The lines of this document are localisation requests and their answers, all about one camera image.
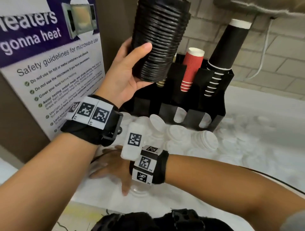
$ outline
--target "person's left arm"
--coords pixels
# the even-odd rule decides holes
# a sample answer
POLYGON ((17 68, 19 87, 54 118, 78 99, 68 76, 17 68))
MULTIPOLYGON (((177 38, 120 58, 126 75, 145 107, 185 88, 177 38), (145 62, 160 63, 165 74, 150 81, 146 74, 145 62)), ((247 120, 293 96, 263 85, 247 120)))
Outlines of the person's left arm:
MULTIPOLYGON (((127 55, 127 40, 96 92, 118 108, 150 83, 132 76, 132 67, 152 45, 127 55)), ((94 157, 97 145, 62 133, 0 187, 0 230, 51 230, 94 157)))

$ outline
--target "safety guidelines poster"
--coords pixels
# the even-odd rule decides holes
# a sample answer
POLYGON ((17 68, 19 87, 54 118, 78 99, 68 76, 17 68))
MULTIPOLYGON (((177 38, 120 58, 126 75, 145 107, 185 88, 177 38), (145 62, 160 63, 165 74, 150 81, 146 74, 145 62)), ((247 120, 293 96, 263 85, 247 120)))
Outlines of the safety guidelines poster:
POLYGON ((95 0, 4 2, 0 71, 53 139, 71 103, 105 76, 95 0))

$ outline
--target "microwave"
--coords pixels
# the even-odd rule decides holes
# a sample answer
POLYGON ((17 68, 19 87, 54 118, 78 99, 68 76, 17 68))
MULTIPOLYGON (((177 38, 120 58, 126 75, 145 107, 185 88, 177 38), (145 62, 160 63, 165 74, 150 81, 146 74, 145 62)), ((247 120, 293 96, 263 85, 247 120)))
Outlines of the microwave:
POLYGON ((61 4, 71 39, 77 35, 97 29, 93 4, 61 4))

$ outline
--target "person's left hand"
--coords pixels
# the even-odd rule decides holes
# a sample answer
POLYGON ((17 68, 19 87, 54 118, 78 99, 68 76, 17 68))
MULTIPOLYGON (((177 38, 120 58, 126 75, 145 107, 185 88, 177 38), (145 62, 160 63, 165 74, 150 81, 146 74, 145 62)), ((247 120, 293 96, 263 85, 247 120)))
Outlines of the person's left hand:
POLYGON ((127 55, 131 40, 129 38, 122 44, 102 85, 95 93, 109 100, 118 108, 130 100, 137 90, 152 84, 141 81, 132 75, 133 66, 151 51, 152 44, 145 43, 127 55))
POLYGON ((107 174, 120 178, 122 182, 122 194, 127 196, 131 186, 131 175, 129 173, 129 160, 121 158, 123 146, 115 146, 116 149, 104 149, 103 156, 97 160, 101 165, 108 164, 106 167, 99 169, 90 175, 91 179, 101 178, 107 174))

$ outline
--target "wrist strap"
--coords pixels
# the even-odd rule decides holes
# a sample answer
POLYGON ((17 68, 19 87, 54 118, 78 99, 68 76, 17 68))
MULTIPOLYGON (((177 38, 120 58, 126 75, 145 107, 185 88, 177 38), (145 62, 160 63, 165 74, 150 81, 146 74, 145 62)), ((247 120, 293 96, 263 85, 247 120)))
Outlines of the wrist strap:
POLYGON ((69 108, 61 131, 95 145, 110 146, 120 130, 123 114, 108 100, 89 95, 69 108))
POLYGON ((130 161, 129 173, 134 180, 147 184, 162 184, 165 181, 168 152, 145 146, 136 161, 130 161))

